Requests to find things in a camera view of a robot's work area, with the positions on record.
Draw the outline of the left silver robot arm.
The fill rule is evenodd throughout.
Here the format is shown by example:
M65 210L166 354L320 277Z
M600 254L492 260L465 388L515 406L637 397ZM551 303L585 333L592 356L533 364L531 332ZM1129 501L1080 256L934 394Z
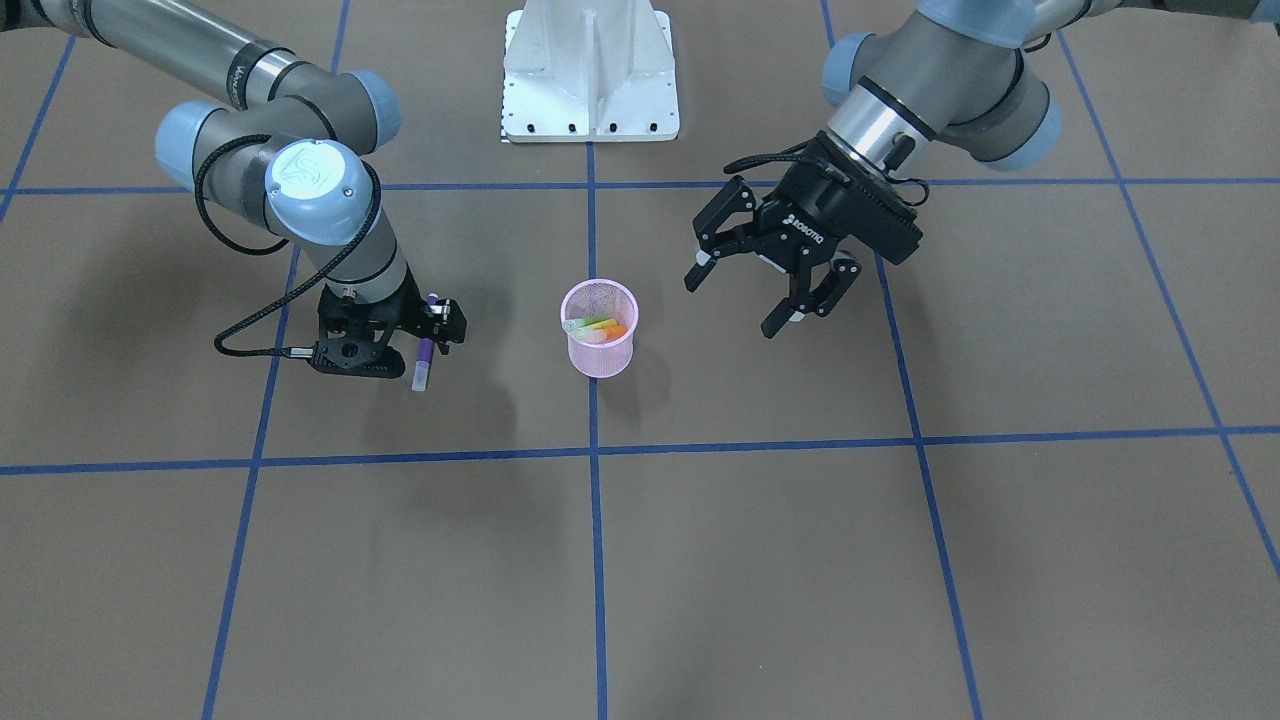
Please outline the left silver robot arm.
M724 186L694 217L684 277L696 291L721 260L753 255L788 278L762 322L828 316L863 268L846 240L899 265L920 246L918 204L899 193L936 143L993 170L1043 159L1062 118L1028 64L1037 40L1117 10L1117 1L919 1L896 31L841 38L822 83L833 115L813 138L724 168Z

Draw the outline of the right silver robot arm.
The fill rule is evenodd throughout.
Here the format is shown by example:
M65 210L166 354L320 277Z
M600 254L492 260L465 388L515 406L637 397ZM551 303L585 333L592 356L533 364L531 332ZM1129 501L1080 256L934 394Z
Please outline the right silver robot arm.
M372 72L335 73L187 1L5 1L3 29L54 28L127 53L205 92L170 110L155 136L164 172L195 200L215 240L247 256L296 246L315 266L282 299L220 332L230 338L312 287L319 337L256 348L324 372L394 375L396 332L442 352L463 342L452 299L416 284L367 155L401 129L394 91Z

